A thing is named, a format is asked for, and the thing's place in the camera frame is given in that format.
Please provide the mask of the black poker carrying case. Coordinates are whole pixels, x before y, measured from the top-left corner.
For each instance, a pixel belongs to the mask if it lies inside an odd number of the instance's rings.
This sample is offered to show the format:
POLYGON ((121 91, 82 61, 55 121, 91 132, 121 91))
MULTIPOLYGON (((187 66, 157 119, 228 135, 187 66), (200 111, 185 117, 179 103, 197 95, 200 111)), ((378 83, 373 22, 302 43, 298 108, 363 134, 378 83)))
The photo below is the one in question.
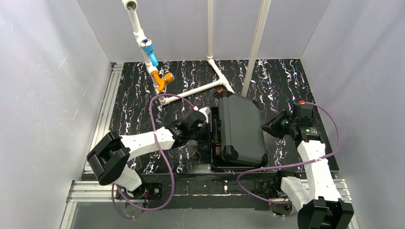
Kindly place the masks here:
POLYGON ((246 171, 268 164, 258 103, 228 90, 216 92, 218 105, 209 114, 208 151, 213 171, 246 171))

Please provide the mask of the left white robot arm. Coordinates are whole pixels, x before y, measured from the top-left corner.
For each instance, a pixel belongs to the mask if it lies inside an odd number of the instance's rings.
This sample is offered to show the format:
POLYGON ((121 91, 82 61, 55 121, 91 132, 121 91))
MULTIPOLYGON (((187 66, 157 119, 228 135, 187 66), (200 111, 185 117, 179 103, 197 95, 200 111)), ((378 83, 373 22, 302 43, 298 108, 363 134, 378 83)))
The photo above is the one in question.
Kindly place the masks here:
POLYGON ((101 186, 117 184, 128 191, 142 186, 140 174, 127 167, 127 162, 141 155, 170 150, 197 140, 208 123, 209 107, 192 111, 157 129, 138 135, 118 135, 108 132, 90 150, 86 159, 101 186))

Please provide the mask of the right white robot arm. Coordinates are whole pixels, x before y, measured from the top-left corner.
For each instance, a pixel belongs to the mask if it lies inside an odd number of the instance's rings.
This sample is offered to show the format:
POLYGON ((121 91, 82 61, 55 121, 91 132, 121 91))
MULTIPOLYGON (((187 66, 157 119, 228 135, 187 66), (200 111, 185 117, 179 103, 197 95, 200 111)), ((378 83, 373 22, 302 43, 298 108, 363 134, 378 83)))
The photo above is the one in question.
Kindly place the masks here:
POLYGON ((305 189, 294 172, 278 171, 274 184, 284 192, 297 210, 300 229, 346 229, 354 215, 351 203, 343 201, 325 158, 325 136, 314 127, 314 104, 301 101, 293 111, 283 110, 260 127, 282 139, 290 136, 304 162, 308 182, 305 189))

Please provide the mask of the orange plastic faucet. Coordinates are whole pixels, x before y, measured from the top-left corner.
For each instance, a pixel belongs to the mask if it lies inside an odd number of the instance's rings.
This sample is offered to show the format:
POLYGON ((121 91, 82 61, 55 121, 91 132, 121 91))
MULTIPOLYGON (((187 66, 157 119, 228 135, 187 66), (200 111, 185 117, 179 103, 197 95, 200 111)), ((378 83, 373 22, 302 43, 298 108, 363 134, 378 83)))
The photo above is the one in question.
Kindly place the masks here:
POLYGON ((161 76, 158 71, 152 71, 151 76, 153 77, 153 79, 155 79, 158 85, 159 93, 161 93, 165 89, 166 84, 172 83, 175 80, 174 75, 170 72, 166 72, 163 76, 161 76))

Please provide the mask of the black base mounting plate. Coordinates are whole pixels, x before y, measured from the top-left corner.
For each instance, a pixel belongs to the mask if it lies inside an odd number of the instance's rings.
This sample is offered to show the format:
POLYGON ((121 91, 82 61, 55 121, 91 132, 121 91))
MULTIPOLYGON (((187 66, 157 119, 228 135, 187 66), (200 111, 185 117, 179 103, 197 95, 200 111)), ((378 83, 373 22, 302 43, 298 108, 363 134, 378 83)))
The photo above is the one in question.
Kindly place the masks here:
MULTIPOLYGON (((275 172, 251 173, 237 180, 237 173, 175 174, 175 190, 166 209, 253 208, 270 210, 274 204, 259 200, 249 192, 277 202, 275 208, 290 210, 288 198, 275 188, 275 172)), ((149 208, 163 205, 171 193, 169 174, 142 174, 142 184, 134 191, 120 185, 115 197, 146 202, 149 208)))

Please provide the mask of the blue plastic faucet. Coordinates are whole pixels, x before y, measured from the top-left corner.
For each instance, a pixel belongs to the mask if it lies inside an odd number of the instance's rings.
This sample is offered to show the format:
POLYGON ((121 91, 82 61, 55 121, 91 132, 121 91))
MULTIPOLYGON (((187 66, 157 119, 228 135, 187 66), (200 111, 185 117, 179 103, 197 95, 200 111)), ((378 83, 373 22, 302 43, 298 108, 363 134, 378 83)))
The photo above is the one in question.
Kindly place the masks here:
POLYGON ((159 65, 157 58, 154 54, 154 44, 152 42, 151 39, 143 39, 140 42, 140 47, 142 49, 142 51, 147 55, 147 57, 149 58, 151 64, 154 67, 157 67, 159 65))

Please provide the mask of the aluminium frame rail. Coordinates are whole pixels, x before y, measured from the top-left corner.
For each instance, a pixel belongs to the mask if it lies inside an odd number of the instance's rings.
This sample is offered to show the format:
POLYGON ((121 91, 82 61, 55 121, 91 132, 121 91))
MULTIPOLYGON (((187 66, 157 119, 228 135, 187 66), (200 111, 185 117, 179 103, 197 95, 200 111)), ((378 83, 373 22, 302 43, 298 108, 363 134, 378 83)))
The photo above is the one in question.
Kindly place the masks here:
MULTIPOLYGON (((119 81, 124 64, 113 63, 111 74, 108 78, 107 88, 98 115, 98 120, 90 147, 93 148, 109 131, 111 117, 119 81)), ((99 186, 94 180, 93 171, 88 163, 85 163, 82 175, 78 181, 73 181, 70 187, 64 215, 61 221, 61 229, 71 229, 75 215, 81 204, 94 204, 97 202, 111 202, 111 186, 99 186)))

